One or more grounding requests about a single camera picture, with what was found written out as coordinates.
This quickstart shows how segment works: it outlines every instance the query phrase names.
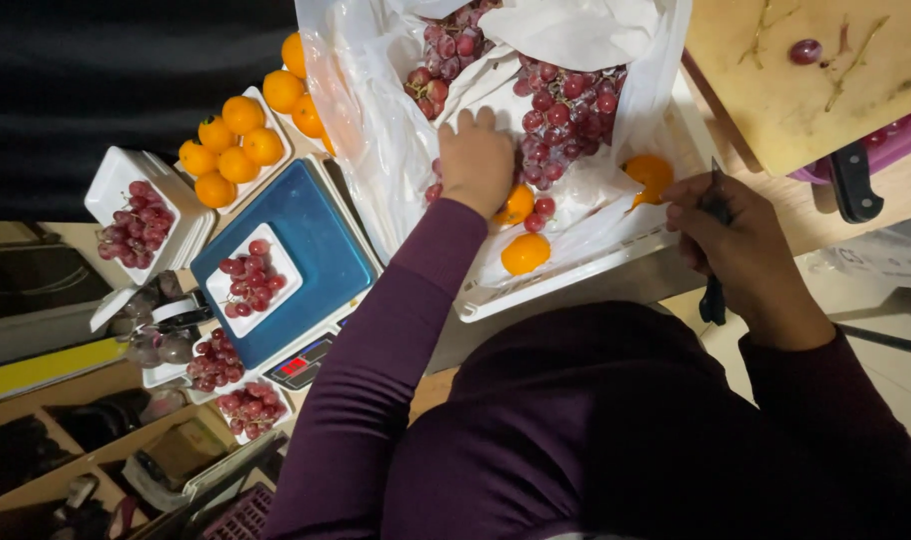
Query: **person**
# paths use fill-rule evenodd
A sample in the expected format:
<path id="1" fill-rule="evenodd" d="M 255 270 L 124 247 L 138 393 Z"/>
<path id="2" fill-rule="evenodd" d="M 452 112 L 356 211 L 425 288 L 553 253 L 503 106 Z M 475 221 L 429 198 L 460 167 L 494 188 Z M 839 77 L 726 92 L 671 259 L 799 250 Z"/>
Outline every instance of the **person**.
<path id="1" fill-rule="evenodd" d="M 511 325 L 407 428 L 450 306 L 512 183 L 488 108 L 439 129 L 442 197 L 332 345 L 266 539 L 911 536 L 911 438 L 809 294 L 773 206 L 735 178 L 665 190 L 722 282 L 758 408 L 676 317 L 603 301 Z"/>

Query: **purple long sleeve shirt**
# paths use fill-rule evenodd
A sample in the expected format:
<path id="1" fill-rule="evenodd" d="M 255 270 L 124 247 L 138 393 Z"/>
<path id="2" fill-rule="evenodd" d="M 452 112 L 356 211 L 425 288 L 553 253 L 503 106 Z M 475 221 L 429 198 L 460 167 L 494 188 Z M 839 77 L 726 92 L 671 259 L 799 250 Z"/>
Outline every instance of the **purple long sleeve shirt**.
<path id="1" fill-rule="evenodd" d="M 532 317 L 410 401 L 485 220 L 434 203 L 326 357 L 263 536 L 911 536 L 911 438 L 846 338 L 739 348 L 754 407 L 677 318 L 618 301 Z"/>

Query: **black cloth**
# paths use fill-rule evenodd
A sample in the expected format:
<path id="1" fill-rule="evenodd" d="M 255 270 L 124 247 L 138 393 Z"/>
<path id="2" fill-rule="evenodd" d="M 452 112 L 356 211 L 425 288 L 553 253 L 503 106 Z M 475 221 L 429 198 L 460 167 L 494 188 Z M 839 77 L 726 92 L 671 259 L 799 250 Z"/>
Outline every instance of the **black cloth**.
<path id="1" fill-rule="evenodd" d="M 292 0 L 0 0 L 0 220 L 95 221 L 106 149 L 174 164 L 296 30 Z"/>

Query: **yellow board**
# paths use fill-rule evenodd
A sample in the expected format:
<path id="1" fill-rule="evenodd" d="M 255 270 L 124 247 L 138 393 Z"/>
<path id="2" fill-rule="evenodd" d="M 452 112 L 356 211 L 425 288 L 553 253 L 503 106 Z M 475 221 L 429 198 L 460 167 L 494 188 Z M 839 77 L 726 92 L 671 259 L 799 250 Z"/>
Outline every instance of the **yellow board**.
<path id="1" fill-rule="evenodd" d="M 0 398 L 113 361 L 125 350 L 110 337 L 0 366 Z"/>
<path id="2" fill-rule="evenodd" d="M 767 20 L 793 15 L 761 33 L 758 69 L 750 48 L 765 0 L 693 0 L 686 48 L 762 167 L 784 175 L 911 113 L 911 0 L 771 0 Z M 872 27 L 889 16 L 825 111 L 833 82 L 856 58 Z M 853 52 L 838 55 L 849 21 Z M 794 65 L 789 49 L 818 40 L 823 60 Z"/>

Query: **orange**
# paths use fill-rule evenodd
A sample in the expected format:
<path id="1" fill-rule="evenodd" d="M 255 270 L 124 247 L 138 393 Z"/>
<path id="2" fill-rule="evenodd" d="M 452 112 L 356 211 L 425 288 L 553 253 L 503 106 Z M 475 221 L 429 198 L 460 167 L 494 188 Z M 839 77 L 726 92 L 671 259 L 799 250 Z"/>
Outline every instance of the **orange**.
<path id="1" fill-rule="evenodd" d="M 195 179 L 195 196 L 210 209 L 221 209 L 236 200 L 236 185 L 212 171 Z"/>
<path id="2" fill-rule="evenodd" d="M 199 124 L 199 141 L 213 153 L 219 154 L 230 146 L 239 144 L 239 137 L 225 124 L 218 114 L 209 116 Z"/>
<path id="3" fill-rule="evenodd" d="M 288 115 L 295 109 L 295 101 L 306 93 L 306 86 L 291 71 L 273 71 L 262 79 L 262 97 L 272 111 Z"/>
<path id="4" fill-rule="evenodd" d="M 242 146 L 233 146 L 219 155 L 218 172 L 233 184 L 245 184 L 259 176 L 259 166 L 246 157 Z"/>
<path id="5" fill-rule="evenodd" d="M 281 44 L 281 62 L 299 79 L 306 78 L 306 53 L 302 50 L 302 35 L 298 31 Z"/>
<path id="6" fill-rule="evenodd" d="M 257 166 L 271 166 L 282 157 L 282 141 L 272 129 L 252 129 L 242 138 L 242 152 Z"/>
<path id="7" fill-rule="evenodd" d="M 509 198 L 505 201 L 505 209 L 497 213 L 492 220 L 499 225 L 515 225 L 526 221 L 526 216 L 533 213 L 535 208 L 535 195 L 524 183 L 517 183 Z"/>
<path id="8" fill-rule="evenodd" d="M 245 135 L 266 125 L 266 114 L 258 100 L 246 96 L 235 96 L 222 105 L 225 125 L 236 135 Z"/>
<path id="9" fill-rule="evenodd" d="M 662 191 L 673 183 L 673 166 L 656 155 L 636 155 L 625 162 L 622 170 L 629 175 L 629 178 L 644 186 L 632 201 L 630 210 L 642 203 L 661 205 Z"/>
<path id="10" fill-rule="evenodd" d="M 333 148 L 333 141 L 329 140 L 329 133 L 326 131 L 322 131 L 322 145 L 325 146 L 326 150 L 333 156 L 336 154 L 336 150 Z"/>
<path id="11" fill-rule="evenodd" d="M 295 123 L 296 128 L 299 128 L 302 135 L 309 139 L 319 139 L 322 134 L 326 133 L 326 129 L 322 127 L 322 120 L 319 120 L 319 113 L 316 111 L 316 102 L 309 94 L 305 94 L 295 102 L 292 122 Z"/>
<path id="12" fill-rule="evenodd" d="M 529 274 L 548 261 L 551 252 L 552 248 L 545 236 L 537 232 L 526 232 L 502 250 L 502 266 L 513 276 Z"/>
<path id="13" fill-rule="evenodd" d="M 215 171 L 218 158 L 215 153 L 202 146 L 197 138 L 187 140 L 179 147 L 179 162 L 190 175 L 199 176 Z"/>

